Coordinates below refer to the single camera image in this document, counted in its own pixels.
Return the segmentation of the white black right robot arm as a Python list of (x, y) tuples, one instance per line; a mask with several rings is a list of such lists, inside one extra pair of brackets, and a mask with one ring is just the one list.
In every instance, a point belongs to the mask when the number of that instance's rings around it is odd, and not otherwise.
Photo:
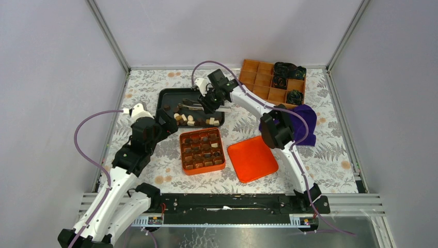
[(320, 200), (322, 193), (299, 156), (296, 146), (300, 141), (294, 137), (294, 128), (290, 118), (295, 113), (286, 109), (282, 104), (274, 105), (261, 99), (244, 86), (237, 77), (230, 80), (220, 69), (210, 73), (206, 79), (192, 77), (191, 83), (201, 94), (198, 101), (205, 113), (214, 113), (225, 101), (229, 101), (259, 118), (264, 143), (277, 153), (292, 177), (294, 193), (298, 196), (297, 208), (304, 213), (312, 210), (317, 212), (317, 201)]

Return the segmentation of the metal tongs white handle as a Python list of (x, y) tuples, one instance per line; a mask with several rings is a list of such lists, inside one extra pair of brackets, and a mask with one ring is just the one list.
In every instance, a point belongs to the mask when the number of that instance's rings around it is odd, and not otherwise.
[[(182, 99), (182, 103), (178, 103), (178, 107), (184, 110), (206, 111), (206, 109), (199, 102), (190, 99)], [(220, 106), (218, 109), (213, 111), (230, 113), (231, 108), (226, 106)]]

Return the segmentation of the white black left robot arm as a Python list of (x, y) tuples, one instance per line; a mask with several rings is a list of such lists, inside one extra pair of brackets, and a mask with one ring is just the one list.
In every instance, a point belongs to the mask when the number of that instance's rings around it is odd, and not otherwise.
[(141, 104), (121, 112), (133, 119), (132, 134), (116, 152), (111, 170), (104, 171), (107, 185), (74, 227), (58, 235), (61, 247), (113, 247), (138, 216), (163, 209), (160, 189), (147, 183), (119, 204), (149, 164), (156, 145), (178, 130), (177, 121), (162, 108), (153, 116)]

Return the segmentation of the orange chocolate box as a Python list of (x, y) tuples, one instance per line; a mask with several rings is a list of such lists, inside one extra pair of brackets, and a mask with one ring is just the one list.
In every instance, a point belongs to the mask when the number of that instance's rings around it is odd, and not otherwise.
[(221, 171), (226, 167), (225, 152), (218, 128), (185, 132), (179, 136), (182, 170), (188, 176)]

